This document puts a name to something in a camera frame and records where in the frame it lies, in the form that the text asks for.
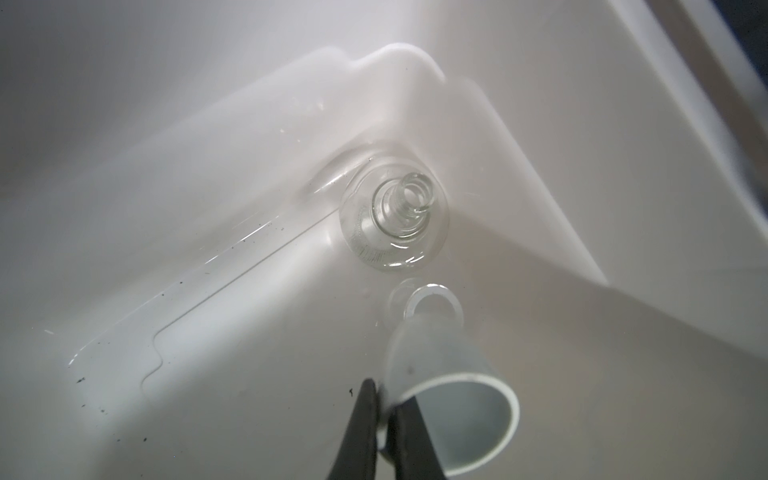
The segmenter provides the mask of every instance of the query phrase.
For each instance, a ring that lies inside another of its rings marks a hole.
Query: black tweezers
[[[327,480],[373,480],[378,424],[376,384],[365,379]],[[397,480],[445,480],[415,397],[393,409],[387,426],[382,453],[394,464]]]

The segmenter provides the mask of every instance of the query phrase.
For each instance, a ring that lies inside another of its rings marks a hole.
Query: cup rim
[[[509,441],[512,439],[512,436],[515,434],[515,430],[517,430],[518,423],[520,422],[520,402],[518,401],[518,396],[515,395],[515,391],[512,390],[512,388],[509,385],[507,385],[505,382],[487,373],[454,372],[454,373],[447,373],[445,375],[436,376],[435,378],[425,380],[424,382],[421,382],[418,385],[415,385],[410,389],[406,390],[396,400],[395,405],[401,405],[411,397],[417,396],[419,393],[425,392],[426,390],[429,390],[436,386],[448,385],[450,383],[459,383],[459,382],[480,383],[482,385],[486,385],[495,389],[507,399],[507,402],[510,406],[511,415],[510,415],[510,421],[507,424],[506,432],[504,433],[501,440],[499,440],[499,442],[496,444],[496,446],[493,449],[491,449],[488,453],[486,453],[481,458],[479,458],[478,460],[475,460],[472,463],[468,463],[467,465],[462,465],[456,468],[444,470],[445,475],[448,477],[470,472],[471,470],[474,470],[477,467],[480,467],[490,462],[496,455],[499,454],[499,452],[501,452],[504,449],[504,447],[507,446]]]

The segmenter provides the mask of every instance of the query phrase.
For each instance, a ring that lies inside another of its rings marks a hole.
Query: clear glass bottle
[[[426,168],[407,158],[372,160],[349,182],[339,209],[349,248],[380,270],[430,261],[448,233],[445,195]]]

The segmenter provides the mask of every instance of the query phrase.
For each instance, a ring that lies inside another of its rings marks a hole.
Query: round glass object
[[[415,161],[371,161],[349,182],[339,209],[349,248],[380,270],[418,268],[448,233],[448,205],[435,178]]]

